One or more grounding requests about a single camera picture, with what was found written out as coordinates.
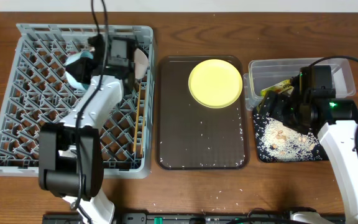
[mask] wooden surface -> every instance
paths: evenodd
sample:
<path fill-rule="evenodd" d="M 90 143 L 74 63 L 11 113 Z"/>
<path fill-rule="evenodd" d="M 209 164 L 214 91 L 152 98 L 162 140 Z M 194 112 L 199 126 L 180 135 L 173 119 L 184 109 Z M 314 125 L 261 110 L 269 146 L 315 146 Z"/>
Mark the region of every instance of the wooden surface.
<path fill-rule="evenodd" d="M 0 108 L 20 36 L 18 22 L 92 24 L 93 20 L 90 13 L 1 12 Z M 109 23 L 151 26 L 158 60 L 167 55 L 234 55 L 247 72 L 248 63 L 257 59 L 336 54 L 358 58 L 358 14 L 110 13 Z M 358 106 L 358 65 L 351 67 Z M 321 213 L 344 212 L 329 162 L 261 163 L 251 126 L 248 132 L 250 162 L 245 169 L 166 171 L 155 163 L 153 151 L 147 178 L 104 180 L 103 189 L 119 211 L 243 213 L 255 207 L 307 206 Z M 40 223 L 47 211 L 68 211 L 68 204 L 40 190 L 37 178 L 0 177 L 0 223 Z"/>

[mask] dark brown tray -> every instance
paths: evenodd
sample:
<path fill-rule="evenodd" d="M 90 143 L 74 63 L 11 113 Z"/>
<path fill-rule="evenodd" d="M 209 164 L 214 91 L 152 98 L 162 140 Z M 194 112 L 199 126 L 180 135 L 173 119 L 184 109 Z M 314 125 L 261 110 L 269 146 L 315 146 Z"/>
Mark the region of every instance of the dark brown tray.
<path fill-rule="evenodd" d="M 211 109 L 188 89 L 192 69 L 221 59 L 242 74 L 233 56 L 165 57 L 159 66 L 157 163 L 167 170 L 240 169 L 249 160 L 244 91 L 232 105 Z"/>

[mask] brown wood grain tabletop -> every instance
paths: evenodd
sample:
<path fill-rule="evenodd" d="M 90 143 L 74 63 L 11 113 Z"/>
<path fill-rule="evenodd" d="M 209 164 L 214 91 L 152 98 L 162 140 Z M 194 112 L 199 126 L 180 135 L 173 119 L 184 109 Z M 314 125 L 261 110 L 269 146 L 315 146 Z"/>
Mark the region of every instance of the brown wood grain tabletop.
<path fill-rule="evenodd" d="M 98 13 L 99 22 L 103 15 Z M 20 33 L 16 23 L 92 24 L 90 12 L 0 12 L 0 109 Z M 109 13 L 109 23 L 154 29 L 158 61 L 168 55 L 233 55 L 248 71 L 251 60 L 350 55 L 358 58 L 358 14 Z M 358 64 L 351 62 L 357 93 Z M 252 124 L 250 113 L 248 124 Z M 120 212 L 236 213 L 255 207 L 304 206 L 343 213 L 328 161 L 264 164 L 248 127 L 250 161 L 242 170 L 167 171 L 155 162 L 145 179 L 106 179 L 103 189 Z M 35 177 L 0 177 L 0 223 L 40 223 L 46 212 L 69 206 L 38 186 Z"/>

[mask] plastic bin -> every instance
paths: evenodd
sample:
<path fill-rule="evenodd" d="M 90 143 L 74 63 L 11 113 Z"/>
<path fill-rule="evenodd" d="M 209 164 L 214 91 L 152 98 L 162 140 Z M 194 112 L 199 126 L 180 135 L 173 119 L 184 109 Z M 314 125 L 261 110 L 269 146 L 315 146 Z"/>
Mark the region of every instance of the plastic bin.
<path fill-rule="evenodd" d="M 95 25 L 17 24 L 17 28 L 22 37 L 0 112 L 0 175 L 38 176 L 41 125 L 58 123 L 84 94 L 65 81 L 63 64 L 69 54 L 88 49 L 88 37 L 97 32 Z M 101 131 L 104 178 L 144 178 L 151 165 L 157 59 L 153 30 L 147 26 L 109 26 L 109 31 L 110 36 L 136 38 L 149 54 L 149 68 L 140 80 L 141 96 L 135 90 L 126 95 Z M 141 112 L 136 119 L 138 101 Z M 134 146 L 142 148 L 141 156 L 132 152 Z"/>
<path fill-rule="evenodd" d="M 249 74 L 244 75 L 246 108 L 252 110 L 263 99 L 260 91 L 276 83 L 299 74 L 300 68 L 310 65 L 320 58 L 294 58 L 253 60 L 249 63 Z M 347 59 L 336 58 L 320 62 L 318 65 L 330 65 L 336 98 L 355 95 L 356 88 L 352 70 Z"/>

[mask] gray dish rack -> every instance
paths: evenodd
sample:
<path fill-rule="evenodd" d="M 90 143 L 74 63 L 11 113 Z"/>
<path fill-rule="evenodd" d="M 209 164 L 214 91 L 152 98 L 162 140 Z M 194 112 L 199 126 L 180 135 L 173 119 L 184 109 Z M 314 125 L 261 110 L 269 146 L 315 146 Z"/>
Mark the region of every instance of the gray dish rack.
<path fill-rule="evenodd" d="M 89 49 L 87 39 L 96 35 L 96 26 L 16 26 L 22 37 L 16 47 L 0 112 L 0 175 L 33 177 L 38 176 L 41 125 L 58 123 L 84 94 L 69 86 L 63 64 L 70 54 Z M 123 98 L 111 111 L 101 131 L 104 178 L 144 178 L 150 173 L 151 163 L 157 59 L 154 34 L 147 26 L 110 25 L 109 32 L 110 36 L 137 39 L 149 54 L 149 69 L 145 78 L 138 80 L 141 90 L 133 90 Z M 137 120 L 138 100 L 141 113 Z M 141 155 L 132 150 L 139 147 L 142 148 Z"/>

